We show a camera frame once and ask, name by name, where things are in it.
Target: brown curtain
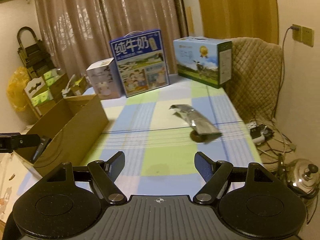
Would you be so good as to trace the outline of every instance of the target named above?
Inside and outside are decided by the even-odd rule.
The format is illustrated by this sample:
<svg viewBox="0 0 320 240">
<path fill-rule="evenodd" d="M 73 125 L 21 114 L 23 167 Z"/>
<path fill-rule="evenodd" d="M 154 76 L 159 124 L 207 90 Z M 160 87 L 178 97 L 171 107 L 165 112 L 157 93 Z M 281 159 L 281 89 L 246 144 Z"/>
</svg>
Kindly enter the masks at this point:
<svg viewBox="0 0 320 240">
<path fill-rule="evenodd" d="M 42 37 L 57 68 L 68 76 L 112 56 L 109 41 L 131 31 L 162 31 L 170 73 L 172 41 L 180 38 L 174 0 L 36 0 Z"/>
<path fill-rule="evenodd" d="M 204 36 L 260 38 L 278 44 L 277 0 L 199 0 Z"/>
</svg>

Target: table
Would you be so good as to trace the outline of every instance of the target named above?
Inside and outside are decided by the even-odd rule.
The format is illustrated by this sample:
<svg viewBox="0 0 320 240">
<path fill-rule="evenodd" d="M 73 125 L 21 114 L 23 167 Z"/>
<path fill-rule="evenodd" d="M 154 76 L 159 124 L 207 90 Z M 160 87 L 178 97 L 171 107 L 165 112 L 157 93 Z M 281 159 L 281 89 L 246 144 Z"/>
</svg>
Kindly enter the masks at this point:
<svg viewBox="0 0 320 240">
<path fill-rule="evenodd" d="M 109 125 L 97 139 L 82 165 L 94 160 L 108 160 L 123 151 L 126 163 L 116 185 L 130 195 L 190 195 L 204 185 L 194 167 L 194 155 L 202 151 L 212 160 L 226 160 L 234 166 L 261 163 L 248 130 L 222 88 L 170 75 L 172 85 L 130 98 L 104 100 Z M 85 94 L 92 94 L 89 89 Z M 173 114 L 173 104 L 189 104 L 205 115 L 223 133 L 210 143 L 191 140 L 191 128 Z M 0 219 L 6 221 L 15 200 L 39 178 L 21 164 L 16 155 L 2 157 L 0 198 L 8 189 L 10 199 Z M 89 183 L 77 185 L 90 190 Z M 233 184 L 231 190 L 243 184 Z"/>
</svg>

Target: crosshair mark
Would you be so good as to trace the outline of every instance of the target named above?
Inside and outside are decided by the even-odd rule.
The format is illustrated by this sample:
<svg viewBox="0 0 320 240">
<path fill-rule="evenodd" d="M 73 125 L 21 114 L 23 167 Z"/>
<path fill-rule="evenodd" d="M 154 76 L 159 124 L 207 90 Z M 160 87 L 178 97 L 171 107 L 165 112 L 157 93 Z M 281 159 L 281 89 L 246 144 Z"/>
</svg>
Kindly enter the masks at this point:
<svg viewBox="0 0 320 240">
<path fill-rule="evenodd" d="M 159 204 L 161 204 L 162 202 L 164 202 L 166 200 L 164 200 L 163 198 L 159 197 L 155 201 L 157 201 Z"/>
</svg>

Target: crumpled foil package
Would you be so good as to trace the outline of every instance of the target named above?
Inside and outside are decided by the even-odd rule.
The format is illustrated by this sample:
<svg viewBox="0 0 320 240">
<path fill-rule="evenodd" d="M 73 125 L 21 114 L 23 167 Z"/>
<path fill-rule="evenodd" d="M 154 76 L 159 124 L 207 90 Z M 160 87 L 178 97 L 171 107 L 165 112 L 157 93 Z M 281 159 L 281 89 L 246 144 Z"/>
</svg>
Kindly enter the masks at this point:
<svg viewBox="0 0 320 240">
<path fill-rule="evenodd" d="M 198 135 L 222 135 L 222 133 L 201 113 L 189 105 L 172 105 L 176 111 Z"/>
</svg>

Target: small white box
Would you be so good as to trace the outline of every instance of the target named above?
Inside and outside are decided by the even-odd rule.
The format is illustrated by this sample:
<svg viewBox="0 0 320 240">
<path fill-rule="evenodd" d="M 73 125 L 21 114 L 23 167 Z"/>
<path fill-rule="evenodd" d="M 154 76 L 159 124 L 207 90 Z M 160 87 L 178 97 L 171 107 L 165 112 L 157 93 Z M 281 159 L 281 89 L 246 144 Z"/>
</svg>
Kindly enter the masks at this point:
<svg viewBox="0 0 320 240">
<path fill-rule="evenodd" d="M 114 58 L 93 63 L 87 68 L 91 85 L 102 100 L 120 98 L 123 88 Z"/>
</svg>

